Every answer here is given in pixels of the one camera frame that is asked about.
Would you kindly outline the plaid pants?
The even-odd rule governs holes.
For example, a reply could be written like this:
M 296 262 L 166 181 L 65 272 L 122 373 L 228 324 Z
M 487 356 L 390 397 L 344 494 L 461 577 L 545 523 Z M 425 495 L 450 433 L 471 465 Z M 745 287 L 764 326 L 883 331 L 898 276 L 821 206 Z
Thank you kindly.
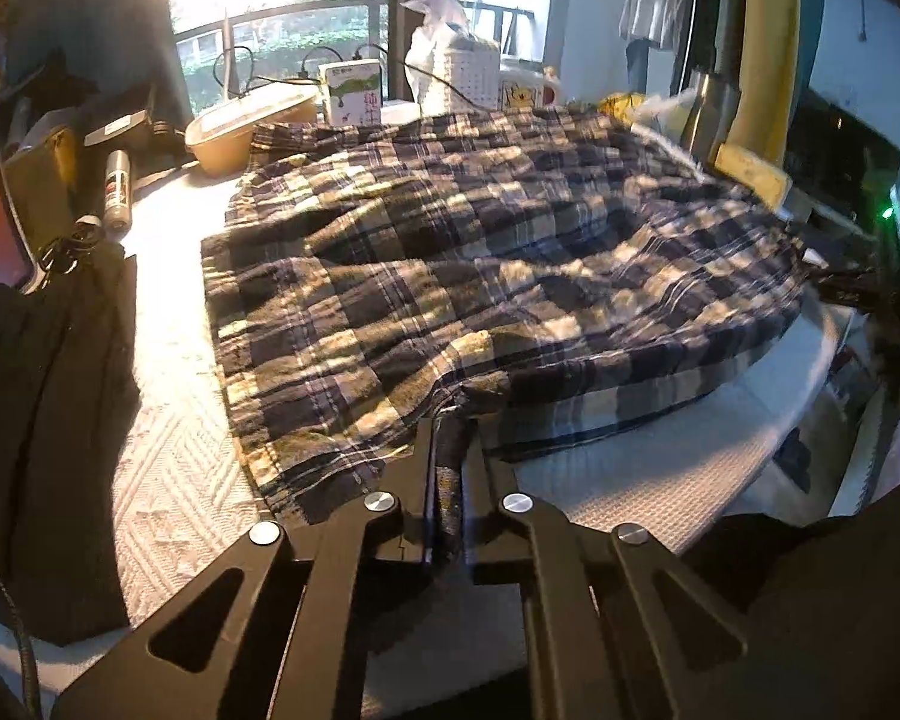
M 622 433 L 736 379 L 802 310 L 800 243 L 744 185 L 593 109 L 263 124 L 201 244 L 230 430 L 290 525 L 436 438 L 437 551 L 489 457 Z

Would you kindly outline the black cloth bag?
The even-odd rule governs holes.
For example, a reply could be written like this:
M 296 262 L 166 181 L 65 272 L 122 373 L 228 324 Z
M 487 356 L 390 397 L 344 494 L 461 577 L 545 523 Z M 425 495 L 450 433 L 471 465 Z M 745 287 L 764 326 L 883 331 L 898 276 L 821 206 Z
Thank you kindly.
M 136 416 L 136 263 L 113 242 L 0 284 L 0 622 L 74 644 L 128 622 L 112 483 Z

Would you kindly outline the spray can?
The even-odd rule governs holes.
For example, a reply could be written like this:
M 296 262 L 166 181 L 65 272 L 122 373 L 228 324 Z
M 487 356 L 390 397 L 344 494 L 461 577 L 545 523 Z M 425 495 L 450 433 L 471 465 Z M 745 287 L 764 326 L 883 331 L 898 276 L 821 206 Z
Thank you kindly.
M 105 164 L 103 227 L 110 236 L 123 238 L 131 227 L 131 161 L 123 149 L 114 149 Z

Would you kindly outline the yellow tissue pack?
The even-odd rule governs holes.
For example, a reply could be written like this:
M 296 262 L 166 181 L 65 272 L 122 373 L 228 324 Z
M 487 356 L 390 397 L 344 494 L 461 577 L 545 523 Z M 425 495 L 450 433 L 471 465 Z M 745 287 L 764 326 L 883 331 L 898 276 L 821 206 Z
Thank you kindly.
M 772 211 L 781 210 L 792 188 L 792 179 L 783 169 L 733 143 L 718 147 L 713 167 L 752 190 Z

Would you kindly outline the yellow curtain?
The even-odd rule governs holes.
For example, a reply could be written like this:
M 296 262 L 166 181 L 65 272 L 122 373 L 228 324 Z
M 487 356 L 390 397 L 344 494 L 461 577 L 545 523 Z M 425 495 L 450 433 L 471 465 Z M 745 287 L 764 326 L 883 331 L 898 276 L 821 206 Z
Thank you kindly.
M 740 102 L 728 141 L 784 164 L 797 75 L 800 0 L 746 0 Z

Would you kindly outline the tan lidded food container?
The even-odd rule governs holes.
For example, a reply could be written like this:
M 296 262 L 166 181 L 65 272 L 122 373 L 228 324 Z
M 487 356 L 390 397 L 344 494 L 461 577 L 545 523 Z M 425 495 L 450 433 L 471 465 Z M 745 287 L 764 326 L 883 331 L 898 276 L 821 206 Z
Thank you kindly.
M 185 146 L 208 176 L 230 176 L 247 167 L 258 125 L 313 124 L 321 102 L 317 85 L 258 86 L 203 110 L 187 126 Z

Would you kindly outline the black handheld device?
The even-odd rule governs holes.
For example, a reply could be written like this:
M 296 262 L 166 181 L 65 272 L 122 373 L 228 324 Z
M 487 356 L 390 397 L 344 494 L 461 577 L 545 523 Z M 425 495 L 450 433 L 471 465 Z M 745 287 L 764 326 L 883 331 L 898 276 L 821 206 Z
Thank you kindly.
M 82 137 L 86 153 L 98 160 L 117 149 L 136 158 L 146 153 L 154 132 L 155 98 L 154 83 L 139 83 L 125 93 L 95 101 Z

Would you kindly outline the steel thermos tumbler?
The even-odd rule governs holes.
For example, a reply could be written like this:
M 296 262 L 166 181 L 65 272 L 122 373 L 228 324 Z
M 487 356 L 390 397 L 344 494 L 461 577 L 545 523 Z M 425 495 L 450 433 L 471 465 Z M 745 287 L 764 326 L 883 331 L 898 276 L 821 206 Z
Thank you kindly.
M 679 137 L 681 146 L 701 164 L 712 164 L 727 141 L 740 104 L 740 88 L 713 73 L 694 73 L 694 98 Z

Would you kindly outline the white bear mug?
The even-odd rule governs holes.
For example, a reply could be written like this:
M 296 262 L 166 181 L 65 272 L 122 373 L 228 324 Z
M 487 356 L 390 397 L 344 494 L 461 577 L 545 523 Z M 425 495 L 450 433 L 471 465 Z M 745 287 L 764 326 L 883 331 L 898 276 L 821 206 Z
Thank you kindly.
M 500 69 L 499 104 L 502 110 L 553 109 L 560 103 L 560 96 L 560 81 L 551 67 L 544 70 Z

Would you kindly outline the green white carton box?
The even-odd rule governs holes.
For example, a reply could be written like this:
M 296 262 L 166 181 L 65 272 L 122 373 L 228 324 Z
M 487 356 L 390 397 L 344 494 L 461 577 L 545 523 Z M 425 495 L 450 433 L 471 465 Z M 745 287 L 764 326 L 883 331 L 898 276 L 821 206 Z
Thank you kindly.
M 329 125 L 382 123 L 382 64 L 379 59 L 329 62 L 318 70 Z

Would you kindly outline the white plastic basket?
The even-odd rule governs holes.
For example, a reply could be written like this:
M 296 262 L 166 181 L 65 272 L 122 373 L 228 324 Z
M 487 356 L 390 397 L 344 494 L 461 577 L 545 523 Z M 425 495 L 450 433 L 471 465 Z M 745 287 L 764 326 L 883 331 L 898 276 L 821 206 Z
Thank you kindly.
M 418 105 L 424 115 L 499 107 L 500 49 L 494 41 L 436 44 L 418 67 Z

